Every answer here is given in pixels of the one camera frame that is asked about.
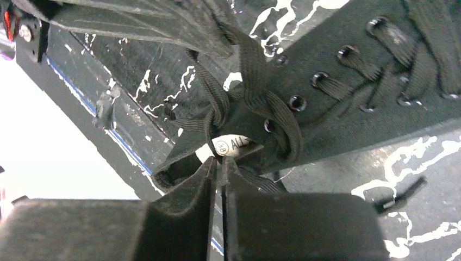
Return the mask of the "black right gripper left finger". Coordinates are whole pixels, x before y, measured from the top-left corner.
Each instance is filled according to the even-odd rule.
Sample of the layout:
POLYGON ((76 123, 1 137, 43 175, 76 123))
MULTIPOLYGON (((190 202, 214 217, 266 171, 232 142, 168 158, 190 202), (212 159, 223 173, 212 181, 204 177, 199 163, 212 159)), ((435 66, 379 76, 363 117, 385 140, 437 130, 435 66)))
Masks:
POLYGON ((20 201, 1 224, 1 260, 208 260, 216 165, 154 202, 20 201))

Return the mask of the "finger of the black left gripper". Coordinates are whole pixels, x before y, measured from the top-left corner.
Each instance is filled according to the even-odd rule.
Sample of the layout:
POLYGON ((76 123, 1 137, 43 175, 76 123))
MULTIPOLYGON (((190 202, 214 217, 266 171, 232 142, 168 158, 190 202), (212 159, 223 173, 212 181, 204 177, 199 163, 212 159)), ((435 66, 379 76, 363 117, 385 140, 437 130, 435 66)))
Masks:
POLYGON ((226 1, 13 1, 20 10, 76 33, 175 44, 207 55, 233 54, 223 26, 226 1))

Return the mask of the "black canvas shoe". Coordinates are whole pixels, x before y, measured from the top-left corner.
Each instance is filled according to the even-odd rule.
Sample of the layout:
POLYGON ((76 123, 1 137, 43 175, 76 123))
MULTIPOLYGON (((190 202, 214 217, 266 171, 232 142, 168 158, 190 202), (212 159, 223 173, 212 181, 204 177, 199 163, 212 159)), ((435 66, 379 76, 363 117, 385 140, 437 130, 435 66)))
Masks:
POLYGON ((460 1, 350 1, 271 62, 241 30, 224 33, 242 82, 225 91, 188 51, 209 105, 191 119, 165 109, 183 134, 153 174, 164 189, 222 135, 261 145, 244 164, 267 173, 460 122, 460 1))

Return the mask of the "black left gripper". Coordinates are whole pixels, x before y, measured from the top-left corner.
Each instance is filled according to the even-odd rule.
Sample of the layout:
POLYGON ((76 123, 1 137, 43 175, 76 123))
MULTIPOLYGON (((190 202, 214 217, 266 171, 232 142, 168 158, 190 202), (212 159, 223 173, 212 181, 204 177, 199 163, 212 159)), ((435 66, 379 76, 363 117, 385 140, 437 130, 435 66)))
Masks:
POLYGON ((19 43, 33 62, 42 61, 49 29, 47 4, 48 1, 1 1, 1 58, 12 60, 19 43))

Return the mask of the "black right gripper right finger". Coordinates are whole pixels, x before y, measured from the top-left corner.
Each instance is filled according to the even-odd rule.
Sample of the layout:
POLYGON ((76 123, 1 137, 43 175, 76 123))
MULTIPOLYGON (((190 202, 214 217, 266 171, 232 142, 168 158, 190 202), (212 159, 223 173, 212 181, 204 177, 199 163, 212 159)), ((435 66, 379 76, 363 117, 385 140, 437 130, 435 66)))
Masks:
POLYGON ((388 260, 377 213, 351 194, 261 192, 222 161, 225 260, 388 260))

